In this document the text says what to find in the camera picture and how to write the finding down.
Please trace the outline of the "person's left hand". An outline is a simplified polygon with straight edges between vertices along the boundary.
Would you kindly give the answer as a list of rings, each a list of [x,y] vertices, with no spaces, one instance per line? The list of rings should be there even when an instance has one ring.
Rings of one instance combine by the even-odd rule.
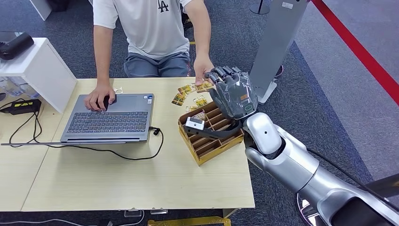
[[[210,60],[209,55],[196,56],[193,64],[195,71],[195,85],[200,86],[205,80],[205,74],[210,72],[214,65]]]

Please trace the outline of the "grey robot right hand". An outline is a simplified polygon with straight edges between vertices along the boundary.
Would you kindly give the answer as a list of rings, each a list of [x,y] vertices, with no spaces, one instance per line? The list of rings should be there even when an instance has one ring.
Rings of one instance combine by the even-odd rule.
[[[258,98],[247,72],[236,66],[218,66],[205,78],[214,84],[208,92],[225,117],[242,120],[256,113]]]

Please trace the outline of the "person's right hand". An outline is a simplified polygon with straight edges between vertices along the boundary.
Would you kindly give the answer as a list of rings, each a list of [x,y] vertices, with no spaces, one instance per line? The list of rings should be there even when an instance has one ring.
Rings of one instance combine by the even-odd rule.
[[[107,103],[111,105],[115,97],[116,94],[109,82],[98,82],[95,89],[84,98],[83,102],[88,110],[106,111],[104,100],[108,98]]]

